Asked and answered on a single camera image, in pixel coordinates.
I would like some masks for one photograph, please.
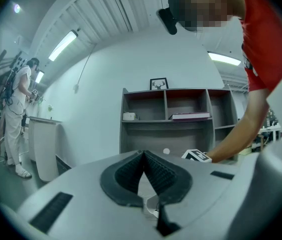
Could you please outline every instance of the small white box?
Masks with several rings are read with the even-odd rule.
[[[122,120],[124,121],[139,120],[139,117],[136,115],[136,113],[124,112]]]
[[[212,159],[198,149],[188,149],[183,154],[182,158],[199,161],[202,163],[212,163]]]

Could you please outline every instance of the white sneaker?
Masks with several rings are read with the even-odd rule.
[[[24,179],[30,179],[32,177],[31,173],[24,169],[20,164],[15,167],[15,173]]]

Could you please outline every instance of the white pants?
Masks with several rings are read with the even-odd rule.
[[[4,145],[7,158],[13,158],[15,164],[19,164],[19,135],[21,131],[21,120],[23,116],[23,105],[12,96],[12,104],[6,104],[5,110],[5,134]]]

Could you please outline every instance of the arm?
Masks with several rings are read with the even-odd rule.
[[[268,95],[267,89],[249,92],[244,116],[229,135],[206,154],[212,162],[217,163],[236,155],[256,138],[269,109],[266,101]]]
[[[18,89],[21,93],[23,93],[24,95],[30,97],[30,98],[34,98],[34,95],[32,92],[29,92],[26,88],[26,84],[27,84],[27,81],[28,81],[28,76],[27,74],[24,74],[23,76],[21,76],[20,78],[20,82],[19,82],[19,85],[18,85]]]

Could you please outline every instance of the red shirt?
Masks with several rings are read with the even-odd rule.
[[[245,0],[241,25],[249,91],[272,92],[282,79],[282,20],[269,0]]]

